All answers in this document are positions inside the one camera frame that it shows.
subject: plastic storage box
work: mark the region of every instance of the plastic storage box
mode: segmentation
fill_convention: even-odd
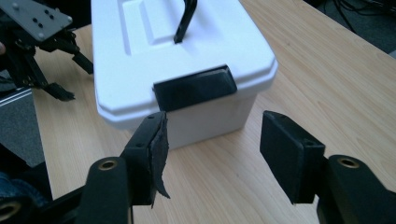
[[[276,57],[238,1],[194,7],[189,0],[92,0],[96,103],[110,125],[133,132],[165,110],[170,148],[244,126],[257,93],[275,77]],[[176,35],[180,29],[185,35]]]

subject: box lid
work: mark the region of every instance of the box lid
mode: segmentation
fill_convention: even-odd
[[[199,0],[181,43],[183,0],[92,1],[96,103],[113,126],[132,129],[159,111],[153,84],[227,64],[235,97],[267,88],[277,62],[236,0]]]

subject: gray floor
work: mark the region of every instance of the gray floor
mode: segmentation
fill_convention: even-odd
[[[360,3],[360,0],[347,1],[351,4]],[[326,5],[322,5],[318,9],[326,11],[329,17],[346,25],[335,9],[332,0],[328,0]],[[345,11],[345,14],[359,36],[386,53],[396,50],[395,18],[360,16],[355,12],[348,11]],[[0,90],[6,88],[7,86],[0,84]],[[32,95],[0,107],[0,118],[0,142],[3,145],[25,159],[29,165],[36,165],[44,161]]]

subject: table surface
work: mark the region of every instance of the table surface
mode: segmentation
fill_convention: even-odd
[[[241,2],[276,54],[276,80],[243,129],[169,152],[163,179],[172,199],[134,207],[136,223],[318,223],[316,205],[290,204],[260,154],[264,110],[294,119],[327,146],[326,157],[364,161],[396,190],[396,61],[303,0]],[[91,27],[77,35],[92,59]],[[82,186],[92,163],[119,156],[131,135],[98,116],[93,77],[70,55],[38,52],[36,60],[76,95],[63,103],[34,91],[57,198]]]

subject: white plastic box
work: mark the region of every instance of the white plastic box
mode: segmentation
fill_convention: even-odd
[[[170,148],[242,128],[277,61],[236,0],[198,0],[181,43],[184,0],[92,0],[96,103],[113,127],[134,131],[160,111],[154,83],[227,64],[237,92],[167,113]]]

